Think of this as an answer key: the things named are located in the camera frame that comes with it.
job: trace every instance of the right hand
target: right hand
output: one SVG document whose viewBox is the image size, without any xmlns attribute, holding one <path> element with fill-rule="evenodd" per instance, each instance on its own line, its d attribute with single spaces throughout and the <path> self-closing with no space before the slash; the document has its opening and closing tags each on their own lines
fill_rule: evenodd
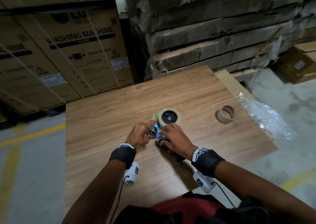
<svg viewBox="0 0 316 224">
<path fill-rule="evenodd" d="M 167 146 L 176 154 L 192 161 L 193 153 L 198 147 L 192 144 L 190 139 L 182 131 L 181 127 L 175 123 L 170 123 L 165 125 L 159 134 L 164 135 L 170 141 L 162 141 L 162 145 Z"/>
</svg>

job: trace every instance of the wristband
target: wristband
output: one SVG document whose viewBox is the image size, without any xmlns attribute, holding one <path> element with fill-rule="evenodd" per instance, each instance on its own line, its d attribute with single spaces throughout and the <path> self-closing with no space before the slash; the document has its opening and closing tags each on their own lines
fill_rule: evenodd
<svg viewBox="0 0 316 224">
<path fill-rule="evenodd" d="M 191 164 L 204 176 L 214 178 L 215 169 L 221 161 L 225 161 L 225 159 L 220 157 L 214 150 L 199 147 L 193 153 Z"/>
<path fill-rule="evenodd" d="M 118 147 L 112 152 L 109 161 L 116 159 L 126 163 L 126 170 L 130 169 L 132 162 L 134 161 L 137 151 L 128 143 L 118 145 Z"/>
</svg>

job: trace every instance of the barcode label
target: barcode label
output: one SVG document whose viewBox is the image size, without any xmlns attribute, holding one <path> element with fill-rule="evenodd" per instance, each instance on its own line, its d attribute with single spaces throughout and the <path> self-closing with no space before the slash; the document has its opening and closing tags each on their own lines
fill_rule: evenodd
<svg viewBox="0 0 316 224">
<path fill-rule="evenodd" d="M 120 59 L 111 60 L 111 63 L 113 65 L 114 71 L 118 71 L 130 66 L 128 63 L 128 58 L 120 58 Z"/>
<path fill-rule="evenodd" d="M 54 87 L 61 84 L 67 83 L 67 80 L 64 78 L 61 73 L 48 75 L 40 78 L 48 87 Z"/>
<path fill-rule="evenodd" d="M 295 65 L 294 68 L 296 68 L 297 70 L 299 70 L 300 68 L 302 68 L 305 65 L 305 62 L 303 62 L 302 60 L 299 60 Z"/>
</svg>

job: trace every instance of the cable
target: cable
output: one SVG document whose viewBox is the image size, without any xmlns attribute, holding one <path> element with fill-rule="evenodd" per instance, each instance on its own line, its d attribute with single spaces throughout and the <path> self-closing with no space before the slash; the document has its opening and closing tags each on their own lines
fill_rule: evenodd
<svg viewBox="0 0 316 224">
<path fill-rule="evenodd" d="M 228 201 L 231 203 L 231 205 L 235 208 L 234 204 L 230 201 L 230 199 L 227 197 L 226 193 L 223 191 L 223 189 L 221 188 L 221 186 L 219 186 L 219 184 L 217 182 L 212 182 L 211 185 L 215 183 L 223 192 L 223 194 L 225 195 L 225 197 L 228 199 Z"/>
<path fill-rule="evenodd" d="M 125 176 L 124 179 L 123 179 L 123 183 L 122 183 L 122 185 L 121 185 L 121 190 L 120 190 L 119 195 L 118 195 L 118 203 L 116 204 L 116 207 L 115 207 L 114 212 L 113 212 L 113 214 L 112 214 L 112 217 L 111 217 L 111 220 L 110 220 L 110 224 L 112 223 L 112 220 L 113 220 L 114 214 L 115 214 L 115 212 L 116 212 L 116 209 L 117 209 L 118 206 L 119 206 L 119 199 L 120 199 L 120 197 L 121 197 L 121 192 L 122 192 L 122 188 L 123 188 L 123 184 L 124 184 L 125 178 L 129 178 L 129 177 L 130 177 L 130 176 Z"/>
</svg>

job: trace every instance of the caution symbol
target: caution symbol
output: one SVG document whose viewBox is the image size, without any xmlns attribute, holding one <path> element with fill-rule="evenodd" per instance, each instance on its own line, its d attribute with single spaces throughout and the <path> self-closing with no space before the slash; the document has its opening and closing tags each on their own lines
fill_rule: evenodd
<svg viewBox="0 0 316 224">
<path fill-rule="evenodd" d="M 44 70 L 43 68 L 41 67 L 36 67 L 37 68 L 37 72 L 39 75 L 43 75 L 43 74 L 47 74 L 48 71 Z"/>
<path fill-rule="evenodd" d="M 119 57 L 119 54 L 117 53 L 117 51 L 113 50 L 112 58 L 117 58 L 117 57 Z"/>
</svg>

